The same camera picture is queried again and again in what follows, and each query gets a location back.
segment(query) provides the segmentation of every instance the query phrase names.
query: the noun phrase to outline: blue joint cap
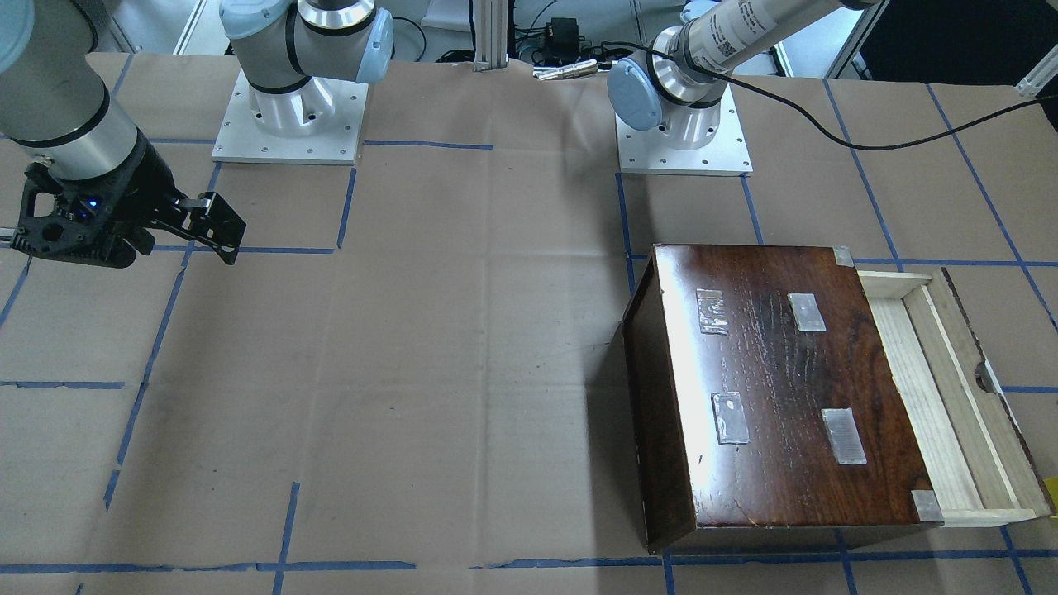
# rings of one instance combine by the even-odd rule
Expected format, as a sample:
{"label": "blue joint cap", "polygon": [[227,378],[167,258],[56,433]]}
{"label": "blue joint cap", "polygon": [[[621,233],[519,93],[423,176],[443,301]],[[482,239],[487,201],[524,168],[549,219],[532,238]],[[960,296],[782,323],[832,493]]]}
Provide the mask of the blue joint cap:
{"label": "blue joint cap", "polygon": [[263,30],[287,14],[294,0],[223,0],[220,23],[229,39],[243,39]]}
{"label": "blue joint cap", "polygon": [[364,57],[357,71],[357,83],[378,83],[389,70],[389,56],[394,51],[394,17],[385,8],[375,8],[375,24],[367,36]]}
{"label": "blue joint cap", "polygon": [[621,58],[606,77],[606,92],[614,111],[636,130],[661,124],[661,100],[650,76],[634,60]]}
{"label": "blue joint cap", "polygon": [[0,72],[22,57],[33,35],[33,0],[0,1]]}

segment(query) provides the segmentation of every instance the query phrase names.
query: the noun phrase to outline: aluminum mounting plate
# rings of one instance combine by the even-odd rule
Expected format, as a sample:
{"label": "aluminum mounting plate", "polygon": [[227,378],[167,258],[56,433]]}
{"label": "aluminum mounting plate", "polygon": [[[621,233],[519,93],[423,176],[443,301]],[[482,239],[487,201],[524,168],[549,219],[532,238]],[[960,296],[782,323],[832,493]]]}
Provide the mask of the aluminum mounting plate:
{"label": "aluminum mounting plate", "polygon": [[749,148],[742,133],[738,110],[731,89],[720,98],[720,125],[708,145],[693,150],[664,144],[657,129],[640,131],[617,118],[617,152],[625,174],[673,174],[683,176],[742,176],[752,174]]}
{"label": "aluminum mounting plate", "polygon": [[232,90],[213,147],[215,161],[352,165],[360,151],[360,129],[367,85],[327,79],[334,93],[334,124],[309,137],[276,137],[261,128],[250,109],[250,84],[241,72]]}

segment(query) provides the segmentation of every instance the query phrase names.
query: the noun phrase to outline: wooden drawer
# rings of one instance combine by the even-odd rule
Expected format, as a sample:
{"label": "wooden drawer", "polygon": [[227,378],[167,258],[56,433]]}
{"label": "wooden drawer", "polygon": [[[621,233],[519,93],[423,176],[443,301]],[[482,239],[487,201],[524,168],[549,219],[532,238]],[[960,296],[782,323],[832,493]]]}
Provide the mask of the wooden drawer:
{"label": "wooden drawer", "polygon": [[837,256],[654,248],[623,323],[650,551],[1051,513],[946,274]]}
{"label": "wooden drawer", "polygon": [[859,274],[945,525],[1052,515],[948,272]]}

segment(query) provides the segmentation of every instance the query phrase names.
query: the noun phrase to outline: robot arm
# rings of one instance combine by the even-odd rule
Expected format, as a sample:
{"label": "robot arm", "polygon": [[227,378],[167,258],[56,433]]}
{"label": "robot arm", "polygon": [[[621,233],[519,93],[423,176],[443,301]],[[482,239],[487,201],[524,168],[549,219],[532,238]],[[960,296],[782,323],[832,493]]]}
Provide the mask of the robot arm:
{"label": "robot arm", "polygon": [[[30,154],[12,247],[40,258],[127,267],[154,246],[147,228],[233,264],[245,223],[216,193],[177,190],[154,147],[84,56],[105,12],[91,0],[0,4],[0,130]],[[50,213],[38,196],[51,195]]]}
{"label": "robot arm", "polygon": [[711,72],[730,72],[841,6],[863,10],[879,1],[724,0],[655,38],[652,49],[673,59],[640,50],[619,60],[607,79],[610,103],[628,126],[663,127],[683,136],[674,146],[698,148],[719,126],[712,108],[727,88]]}
{"label": "robot arm", "polygon": [[335,125],[325,79],[378,83],[389,68],[393,16],[375,0],[223,0],[220,20],[256,123],[274,137]]}

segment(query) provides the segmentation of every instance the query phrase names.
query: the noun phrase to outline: label on robot arm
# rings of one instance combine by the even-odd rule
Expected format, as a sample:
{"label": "label on robot arm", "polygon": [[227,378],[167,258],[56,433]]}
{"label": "label on robot arm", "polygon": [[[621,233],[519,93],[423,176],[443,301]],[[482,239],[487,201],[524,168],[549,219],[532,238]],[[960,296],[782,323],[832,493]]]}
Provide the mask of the label on robot arm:
{"label": "label on robot arm", "polygon": [[704,16],[709,19],[703,65],[720,68],[729,58],[776,28],[761,0],[724,2]]}

